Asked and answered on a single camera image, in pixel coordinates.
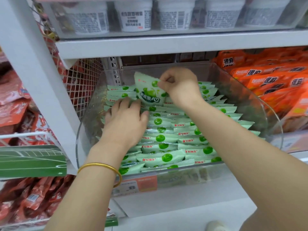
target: forearm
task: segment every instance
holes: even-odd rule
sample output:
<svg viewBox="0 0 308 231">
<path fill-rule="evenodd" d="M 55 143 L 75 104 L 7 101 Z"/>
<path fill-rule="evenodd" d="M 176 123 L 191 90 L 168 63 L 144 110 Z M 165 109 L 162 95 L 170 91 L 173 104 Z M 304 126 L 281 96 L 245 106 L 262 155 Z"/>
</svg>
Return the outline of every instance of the forearm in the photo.
<svg viewBox="0 0 308 231">
<path fill-rule="evenodd" d="M 115 151 L 124 150 L 110 144 L 94 146 L 86 163 L 105 163 L 119 169 L 122 159 Z M 103 230 L 115 177 L 112 170 L 101 166 L 82 169 L 45 230 Z"/>
<path fill-rule="evenodd" d="M 192 102 L 187 115 L 217 151 L 250 198 L 277 220 L 289 214 L 306 224 L 308 167 L 255 136 L 203 100 Z"/>
</svg>

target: green fruit picture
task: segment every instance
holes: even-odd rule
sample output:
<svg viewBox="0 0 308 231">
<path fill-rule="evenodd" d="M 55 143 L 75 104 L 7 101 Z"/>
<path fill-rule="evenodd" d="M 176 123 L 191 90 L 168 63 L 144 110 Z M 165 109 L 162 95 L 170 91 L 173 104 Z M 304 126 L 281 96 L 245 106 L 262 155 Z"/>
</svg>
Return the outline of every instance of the green fruit picture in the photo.
<svg viewBox="0 0 308 231">
<path fill-rule="evenodd" d="M 169 166 L 167 169 L 171 169 L 171 168 L 178 168 L 178 166 L 176 164 Z"/>
<path fill-rule="evenodd" d="M 153 87 L 157 87 L 157 83 L 158 83 L 158 81 L 153 81 L 153 82 L 152 82 L 152 86 L 153 86 Z"/>
<path fill-rule="evenodd" d="M 160 125 L 160 124 L 162 124 L 162 123 L 163 123 L 163 120 L 160 119 L 160 118 L 156 118 L 156 119 L 154 120 L 154 124 L 155 124 L 155 125 Z"/>
<path fill-rule="evenodd" d="M 157 131 L 160 132 L 160 133 L 164 133 L 166 131 L 166 128 L 165 127 L 158 127 Z"/>
<path fill-rule="evenodd" d="M 167 154 L 165 154 L 165 155 L 163 155 L 163 156 L 161 157 L 161 159 L 163 160 L 163 162 L 169 162 L 169 161 L 172 160 L 172 158 L 173 158 L 173 156 L 172 156 L 171 154 L 169 154 L 169 153 L 167 153 Z"/>
<path fill-rule="evenodd" d="M 150 88 L 149 90 L 145 87 L 143 89 L 143 92 L 145 95 L 149 96 L 149 97 L 156 97 L 156 92 L 153 88 Z"/>
<path fill-rule="evenodd" d="M 119 172 L 121 175 L 124 175 L 128 172 L 129 167 L 125 167 L 125 168 L 119 168 Z"/>
<path fill-rule="evenodd" d="M 196 128 L 195 129 L 195 135 L 199 135 L 199 134 L 201 134 L 201 131 L 198 128 Z"/>
<path fill-rule="evenodd" d="M 162 141 L 164 141 L 166 138 L 165 138 L 165 136 L 163 136 L 163 135 L 158 135 L 158 136 L 156 136 L 156 141 L 157 142 L 162 142 Z"/>
<path fill-rule="evenodd" d="M 205 142 L 206 138 L 204 136 L 199 137 L 200 142 Z"/>
<path fill-rule="evenodd" d="M 160 149 L 166 149 L 167 147 L 169 147 L 169 144 L 168 144 L 168 143 L 160 143 L 160 144 L 158 145 L 158 147 L 159 147 Z"/>
<path fill-rule="evenodd" d="M 206 147 L 206 148 L 203 149 L 204 154 L 211 154 L 212 152 L 213 152 L 212 147 Z"/>
<path fill-rule="evenodd" d="M 211 162 L 219 162 L 219 161 L 222 161 L 221 157 L 219 157 L 219 156 L 211 159 Z"/>
</svg>

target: metal shelf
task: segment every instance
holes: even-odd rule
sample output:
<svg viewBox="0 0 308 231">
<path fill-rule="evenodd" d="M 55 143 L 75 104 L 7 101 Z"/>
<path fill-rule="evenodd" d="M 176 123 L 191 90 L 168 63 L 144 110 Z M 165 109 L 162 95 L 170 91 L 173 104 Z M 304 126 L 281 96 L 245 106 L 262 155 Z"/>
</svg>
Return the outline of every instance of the metal shelf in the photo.
<svg viewBox="0 0 308 231">
<path fill-rule="evenodd" d="M 59 41 L 61 59 L 308 45 L 308 30 Z"/>
</svg>

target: white floor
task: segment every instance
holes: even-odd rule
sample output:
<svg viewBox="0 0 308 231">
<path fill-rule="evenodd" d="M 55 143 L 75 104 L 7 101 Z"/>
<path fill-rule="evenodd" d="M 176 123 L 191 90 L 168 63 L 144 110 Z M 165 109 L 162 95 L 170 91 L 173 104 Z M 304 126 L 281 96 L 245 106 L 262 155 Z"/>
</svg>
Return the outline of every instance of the white floor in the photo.
<svg viewBox="0 0 308 231">
<path fill-rule="evenodd" d="M 238 231 L 255 210 L 251 199 L 238 199 L 143 217 L 120 218 L 119 226 L 114 226 L 112 231 L 204 231 L 212 220 L 221 220 L 232 231 Z"/>
</svg>

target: right hand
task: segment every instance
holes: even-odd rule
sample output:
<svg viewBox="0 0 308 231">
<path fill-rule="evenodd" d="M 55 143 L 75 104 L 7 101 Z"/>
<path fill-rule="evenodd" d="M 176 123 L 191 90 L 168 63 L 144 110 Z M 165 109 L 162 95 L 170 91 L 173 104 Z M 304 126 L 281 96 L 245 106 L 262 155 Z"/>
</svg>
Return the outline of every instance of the right hand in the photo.
<svg viewBox="0 0 308 231">
<path fill-rule="evenodd" d="M 165 90 L 173 103 L 183 109 L 195 100 L 203 100 L 197 76 L 184 67 L 173 67 L 162 74 L 158 86 Z"/>
</svg>

